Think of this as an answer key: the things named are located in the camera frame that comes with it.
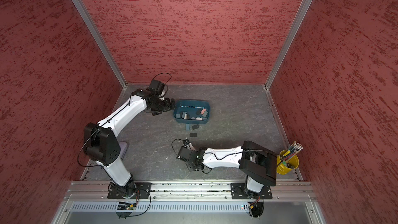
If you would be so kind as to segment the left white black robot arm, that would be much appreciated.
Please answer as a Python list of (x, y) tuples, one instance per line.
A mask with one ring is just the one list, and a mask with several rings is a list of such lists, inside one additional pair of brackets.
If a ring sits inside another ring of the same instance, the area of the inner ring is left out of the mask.
[(123, 128), (145, 110), (151, 110), (151, 113), (156, 116), (175, 108), (175, 99), (163, 97), (148, 89), (137, 89), (110, 116), (97, 123), (90, 122), (85, 126), (85, 141), (81, 151), (110, 177), (111, 193), (116, 193), (125, 199), (137, 195), (133, 175), (122, 162), (122, 150), (126, 148), (126, 143), (117, 140)]

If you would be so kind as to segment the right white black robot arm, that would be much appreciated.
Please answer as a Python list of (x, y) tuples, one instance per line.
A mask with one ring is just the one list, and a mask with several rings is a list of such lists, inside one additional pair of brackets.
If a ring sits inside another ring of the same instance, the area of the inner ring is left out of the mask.
[(186, 139), (176, 158), (189, 170), (204, 174), (215, 168), (234, 168), (246, 175), (244, 183), (232, 183), (233, 199), (272, 199), (271, 188), (276, 186), (278, 154), (252, 141), (229, 149), (193, 147)]

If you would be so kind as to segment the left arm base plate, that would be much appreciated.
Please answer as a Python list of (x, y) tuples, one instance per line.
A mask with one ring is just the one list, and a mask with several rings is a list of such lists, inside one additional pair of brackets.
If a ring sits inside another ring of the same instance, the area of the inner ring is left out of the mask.
[(121, 187), (110, 183), (108, 186), (108, 199), (149, 199), (149, 193), (151, 190), (151, 183), (134, 183), (131, 194), (126, 195), (122, 192)]

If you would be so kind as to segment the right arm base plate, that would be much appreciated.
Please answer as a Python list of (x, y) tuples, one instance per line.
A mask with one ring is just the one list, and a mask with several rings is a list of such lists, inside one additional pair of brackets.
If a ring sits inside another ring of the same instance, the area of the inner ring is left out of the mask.
[(254, 199), (254, 200), (271, 200), (273, 198), (269, 186), (263, 186), (259, 193), (250, 191), (246, 188), (245, 183), (231, 183), (232, 199)]

